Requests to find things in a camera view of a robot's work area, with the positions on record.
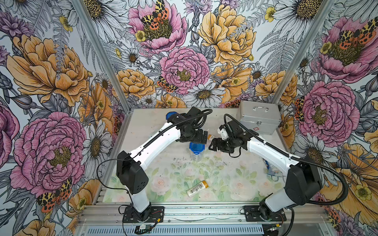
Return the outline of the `silver metal case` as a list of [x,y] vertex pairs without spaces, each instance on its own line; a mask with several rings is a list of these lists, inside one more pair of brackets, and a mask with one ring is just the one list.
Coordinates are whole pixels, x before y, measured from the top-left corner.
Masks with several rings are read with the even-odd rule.
[[246,128],[266,135],[272,135],[282,121],[276,104],[252,101],[241,101],[236,119]]

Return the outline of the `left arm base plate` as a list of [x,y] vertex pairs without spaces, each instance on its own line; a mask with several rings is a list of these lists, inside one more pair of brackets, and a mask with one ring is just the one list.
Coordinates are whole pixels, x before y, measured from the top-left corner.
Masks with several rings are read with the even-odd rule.
[[123,213],[123,223],[161,223],[164,218],[164,206],[148,206],[143,212],[128,206]]

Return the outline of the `clear plastic cup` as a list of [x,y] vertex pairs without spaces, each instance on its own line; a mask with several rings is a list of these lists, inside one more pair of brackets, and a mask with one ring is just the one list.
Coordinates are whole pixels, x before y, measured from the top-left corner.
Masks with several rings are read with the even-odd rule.
[[191,159],[192,161],[200,162],[204,157],[204,151],[191,151]]

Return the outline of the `blue lid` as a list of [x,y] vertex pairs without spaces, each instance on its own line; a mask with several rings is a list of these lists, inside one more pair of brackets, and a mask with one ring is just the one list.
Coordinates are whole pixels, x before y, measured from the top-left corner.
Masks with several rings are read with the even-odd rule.
[[165,116],[166,120],[168,120],[172,116],[176,116],[178,113],[177,112],[168,112]]
[[189,149],[193,154],[199,155],[205,150],[205,144],[190,143]]

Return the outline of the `left aluminium frame post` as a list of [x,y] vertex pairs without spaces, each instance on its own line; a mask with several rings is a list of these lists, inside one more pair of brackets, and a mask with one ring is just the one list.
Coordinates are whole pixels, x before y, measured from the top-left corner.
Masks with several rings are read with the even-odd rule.
[[112,67],[112,64],[106,54],[106,51],[101,43],[100,37],[97,35],[95,31],[95,26],[92,23],[90,15],[85,7],[83,1],[73,1],[73,7],[76,10],[78,17],[88,35],[88,38],[92,41],[92,45],[96,50],[96,53],[100,59],[100,62],[108,75],[113,88],[115,89],[116,94],[120,100],[120,103],[127,115],[129,115],[132,111],[132,107],[128,103],[126,96],[121,88],[121,85],[116,77],[116,73]]

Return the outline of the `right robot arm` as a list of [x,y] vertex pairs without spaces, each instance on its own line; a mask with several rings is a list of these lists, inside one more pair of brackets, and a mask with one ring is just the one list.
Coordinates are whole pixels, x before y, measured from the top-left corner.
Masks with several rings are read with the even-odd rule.
[[259,204],[260,217],[272,215],[290,206],[302,206],[320,191],[322,184],[315,164],[292,155],[267,142],[257,132],[247,129],[229,114],[223,116],[224,124],[218,129],[219,138],[211,141],[209,149],[232,156],[235,149],[255,153],[273,164],[285,178],[285,186],[265,197]]

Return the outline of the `right aluminium frame post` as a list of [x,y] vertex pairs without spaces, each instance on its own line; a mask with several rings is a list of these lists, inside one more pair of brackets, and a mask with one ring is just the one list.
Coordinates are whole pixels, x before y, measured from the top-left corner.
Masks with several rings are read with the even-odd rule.
[[310,24],[308,32],[304,34],[303,40],[300,43],[298,50],[294,54],[294,57],[289,64],[289,67],[287,68],[281,83],[279,84],[269,103],[277,104],[280,101],[301,60],[304,58],[307,50],[311,46],[311,43],[315,39],[319,30],[323,27],[326,17],[329,15],[334,3],[334,0],[323,1],[320,5],[318,13],[315,15],[313,22]]

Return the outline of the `aluminium frame post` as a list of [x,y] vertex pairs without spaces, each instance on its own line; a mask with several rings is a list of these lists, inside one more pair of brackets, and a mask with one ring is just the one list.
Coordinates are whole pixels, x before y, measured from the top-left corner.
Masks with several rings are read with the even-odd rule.
[[294,57],[289,64],[289,67],[287,68],[281,83],[279,84],[269,103],[277,104],[280,101],[301,60],[304,58],[307,50],[311,46],[311,43],[315,39],[319,30],[323,27],[326,17],[329,15],[334,3],[334,0],[323,1],[320,5],[318,13],[315,15],[313,22],[310,24],[308,32],[304,34],[303,40],[300,43],[298,50],[294,54]]
[[120,100],[120,103],[127,115],[129,115],[132,111],[132,107],[128,103],[126,96],[121,88],[121,85],[116,77],[116,73],[112,67],[112,64],[106,54],[106,51],[101,43],[100,37],[97,35],[95,31],[95,26],[92,23],[90,15],[85,7],[83,1],[73,1],[73,7],[76,10],[78,17],[88,35],[88,38],[92,41],[92,45],[96,50],[96,53],[100,59],[100,62],[108,75],[113,88],[115,89],[116,94]]

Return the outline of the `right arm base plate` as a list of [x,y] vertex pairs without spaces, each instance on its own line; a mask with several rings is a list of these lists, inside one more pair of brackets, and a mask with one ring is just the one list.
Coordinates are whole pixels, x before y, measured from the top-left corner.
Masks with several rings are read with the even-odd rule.
[[272,212],[265,206],[243,206],[242,214],[247,222],[285,222],[287,220],[283,210]]

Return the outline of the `aluminium front rail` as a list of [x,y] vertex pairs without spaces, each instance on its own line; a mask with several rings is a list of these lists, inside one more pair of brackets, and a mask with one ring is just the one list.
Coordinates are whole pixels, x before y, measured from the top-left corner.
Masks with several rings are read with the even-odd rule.
[[87,207],[76,236],[334,236],[326,215],[317,206],[280,211],[270,221],[251,214],[251,203],[169,203],[153,205],[146,221],[127,220],[125,205]]

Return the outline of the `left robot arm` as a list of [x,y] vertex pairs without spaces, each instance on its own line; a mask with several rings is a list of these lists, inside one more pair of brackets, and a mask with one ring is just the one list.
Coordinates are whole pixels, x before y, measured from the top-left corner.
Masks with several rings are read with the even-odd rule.
[[124,213],[124,220],[131,218],[147,221],[152,215],[152,205],[147,197],[146,186],[149,178],[145,170],[153,160],[173,142],[207,144],[208,132],[204,131],[207,116],[212,109],[191,108],[186,113],[169,112],[166,123],[149,140],[138,148],[117,156],[116,174],[131,198],[131,209]]

